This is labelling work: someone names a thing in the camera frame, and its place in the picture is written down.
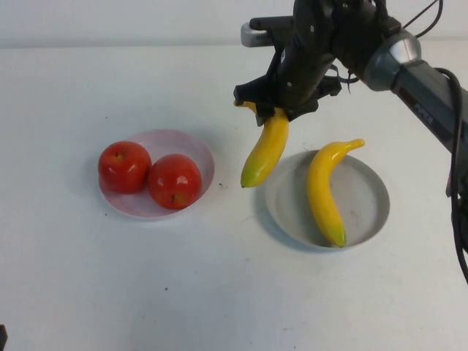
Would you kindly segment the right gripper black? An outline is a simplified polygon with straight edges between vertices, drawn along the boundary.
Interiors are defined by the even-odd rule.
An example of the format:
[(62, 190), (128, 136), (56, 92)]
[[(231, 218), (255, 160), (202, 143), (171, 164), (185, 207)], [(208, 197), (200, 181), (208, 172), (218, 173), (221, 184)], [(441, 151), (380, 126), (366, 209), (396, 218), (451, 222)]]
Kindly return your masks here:
[(317, 104), (307, 104), (328, 95), (336, 96), (341, 91), (337, 78), (327, 78), (335, 57), (326, 50), (307, 51), (297, 43), (276, 48), (267, 73), (251, 82), (235, 87), (237, 105), (259, 102), (255, 105), (256, 122), (259, 127), (274, 116), (274, 107), (287, 110), (287, 118), (296, 118), (313, 113)]

